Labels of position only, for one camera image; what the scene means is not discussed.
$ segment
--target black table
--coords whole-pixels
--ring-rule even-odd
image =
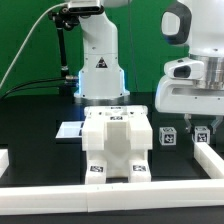
[[[125,105],[146,105],[153,128],[149,153],[152,181],[208,178],[193,158],[191,135],[185,132],[183,115],[160,114],[153,93],[132,93]],[[83,121],[85,105],[57,95],[15,96],[0,102],[0,148],[8,148],[10,166],[0,187],[83,184],[86,159],[81,142],[60,144],[55,136],[62,121]],[[212,117],[196,116],[195,124],[207,125]],[[161,146],[159,127],[175,127],[176,146]],[[222,156],[224,126],[212,137]],[[223,207],[175,208],[99,213],[2,216],[4,223],[223,223]]]

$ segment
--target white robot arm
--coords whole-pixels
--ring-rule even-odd
[[[103,7],[119,7],[130,0],[69,1],[68,9],[99,11]],[[124,71],[118,64],[117,28],[103,12],[99,15],[79,16],[83,30],[84,66],[79,72],[79,90],[74,94],[80,100],[115,100],[129,95],[125,89]]]
[[[168,62],[156,96],[160,112],[224,115],[223,0],[178,0],[164,13],[171,45],[188,45],[189,57]]]

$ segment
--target white foam block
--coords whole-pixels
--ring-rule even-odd
[[[148,114],[148,108],[142,105],[134,105],[126,107],[127,113],[132,113],[134,111],[135,114]]]
[[[107,162],[104,160],[89,160],[86,171],[85,184],[105,184]]]
[[[121,183],[88,187],[88,212],[125,210],[122,185]]]
[[[82,124],[82,121],[62,122],[56,138],[81,138]]]
[[[146,160],[129,161],[129,183],[150,182],[151,173]]]
[[[128,133],[132,150],[152,149],[152,128],[146,115],[130,116]]]
[[[104,150],[105,125],[103,117],[87,117],[82,129],[82,149]]]
[[[224,180],[162,181],[122,186],[125,209],[224,205]]]
[[[85,186],[0,189],[0,215],[87,212]]]
[[[212,179],[224,179],[224,161],[207,143],[195,143],[194,158]]]
[[[9,166],[8,150],[1,149],[0,150],[0,177],[6,171],[8,166]]]

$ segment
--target cube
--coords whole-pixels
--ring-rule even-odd
[[[159,141],[161,145],[176,145],[177,132],[174,127],[161,127],[159,129]]]
[[[193,140],[210,144],[210,130],[206,126],[195,126]]]

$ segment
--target warning label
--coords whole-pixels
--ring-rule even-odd
[[[103,58],[100,58],[100,61],[96,65],[96,68],[108,68],[106,62]]]

